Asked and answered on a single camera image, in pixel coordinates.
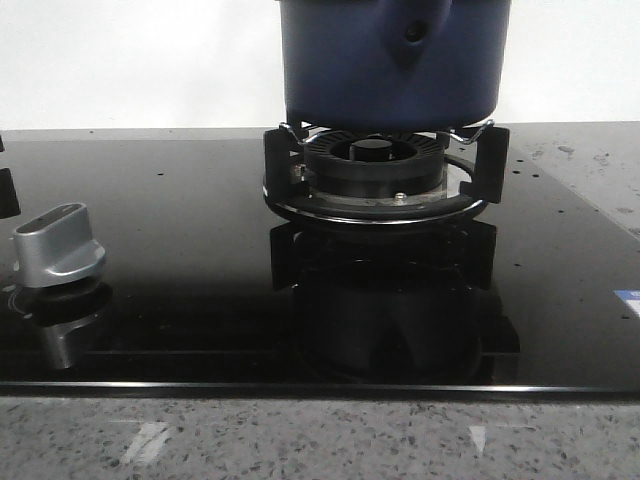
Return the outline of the right black pot support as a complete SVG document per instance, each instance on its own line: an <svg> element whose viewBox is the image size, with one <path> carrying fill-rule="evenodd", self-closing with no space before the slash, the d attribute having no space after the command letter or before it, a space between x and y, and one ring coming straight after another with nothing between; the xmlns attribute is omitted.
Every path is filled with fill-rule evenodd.
<svg viewBox="0 0 640 480"><path fill-rule="evenodd" d="M488 121L427 136L444 147L444 176L420 195L398 193L390 199L306 199L303 148L323 132L282 123L264 134L266 205L300 224L363 228L401 228L473 218L502 199L510 132Z"/></svg>

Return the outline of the black glass gas stove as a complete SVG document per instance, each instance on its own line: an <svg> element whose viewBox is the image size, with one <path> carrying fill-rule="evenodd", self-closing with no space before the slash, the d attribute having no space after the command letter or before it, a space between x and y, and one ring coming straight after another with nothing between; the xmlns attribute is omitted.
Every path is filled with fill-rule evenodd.
<svg viewBox="0 0 640 480"><path fill-rule="evenodd" d="M503 200L397 237L284 223L258 136L7 138L5 395L637 399L639 244L511 154ZM87 206L100 274L18 283L13 231Z"/></svg>

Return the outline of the dark blue cooking pot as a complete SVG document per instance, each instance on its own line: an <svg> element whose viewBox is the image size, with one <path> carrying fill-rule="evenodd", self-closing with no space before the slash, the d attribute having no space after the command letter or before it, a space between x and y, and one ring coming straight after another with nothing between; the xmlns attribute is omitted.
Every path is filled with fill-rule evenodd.
<svg viewBox="0 0 640 480"><path fill-rule="evenodd" d="M351 131L462 127L497 105L508 1L282 1L289 115Z"/></svg>

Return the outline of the left black pot support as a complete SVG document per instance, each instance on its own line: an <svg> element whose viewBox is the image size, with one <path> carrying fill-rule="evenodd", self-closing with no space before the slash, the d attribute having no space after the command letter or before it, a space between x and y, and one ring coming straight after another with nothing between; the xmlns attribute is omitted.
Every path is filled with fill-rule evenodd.
<svg viewBox="0 0 640 480"><path fill-rule="evenodd" d="M9 167L0 169L0 218L8 219L21 213L12 172Z"/></svg>

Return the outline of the silver stove knob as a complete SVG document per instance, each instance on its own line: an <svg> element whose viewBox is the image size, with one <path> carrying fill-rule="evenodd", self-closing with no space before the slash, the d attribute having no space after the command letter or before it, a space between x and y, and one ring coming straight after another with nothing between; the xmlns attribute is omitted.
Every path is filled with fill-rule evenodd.
<svg viewBox="0 0 640 480"><path fill-rule="evenodd" d="M13 231L18 283L47 288L96 277L106 262L83 203L59 205Z"/></svg>

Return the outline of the black pot support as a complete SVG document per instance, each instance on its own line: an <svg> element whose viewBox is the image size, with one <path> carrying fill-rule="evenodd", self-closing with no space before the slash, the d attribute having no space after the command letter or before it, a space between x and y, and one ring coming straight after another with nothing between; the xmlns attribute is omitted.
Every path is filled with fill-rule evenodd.
<svg viewBox="0 0 640 480"><path fill-rule="evenodd" d="M0 218L8 219L21 213L12 172L9 167L0 169Z"/></svg>
<svg viewBox="0 0 640 480"><path fill-rule="evenodd" d="M303 148L323 132L282 123L264 134L266 205L300 224L363 228L401 228L473 218L502 199L510 132L488 121L427 136L444 147L444 176L420 195L398 193L390 199L306 199Z"/></svg>

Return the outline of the blue white sticker label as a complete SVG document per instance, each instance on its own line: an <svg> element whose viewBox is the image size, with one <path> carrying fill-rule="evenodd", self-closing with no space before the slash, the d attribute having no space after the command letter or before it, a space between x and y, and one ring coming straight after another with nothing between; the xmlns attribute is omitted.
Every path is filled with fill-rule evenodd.
<svg viewBox="0 0 640 480"><path fill-rule="evenodd" d="M639 290L615 290L616 296L623 301L629 309L640 317L640 291Z"/></svg>

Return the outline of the right black gas burner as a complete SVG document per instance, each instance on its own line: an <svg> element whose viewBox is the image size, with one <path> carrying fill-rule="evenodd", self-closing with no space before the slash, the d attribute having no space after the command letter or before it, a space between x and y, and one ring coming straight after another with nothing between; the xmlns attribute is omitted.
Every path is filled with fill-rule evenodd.
<svg viewBox="0 0 640 480"><path fill-rule="evenodd" d="M444 176L444 147L415 133L329 130L303 148L306 199L390 199L427 193Z"/></svg>

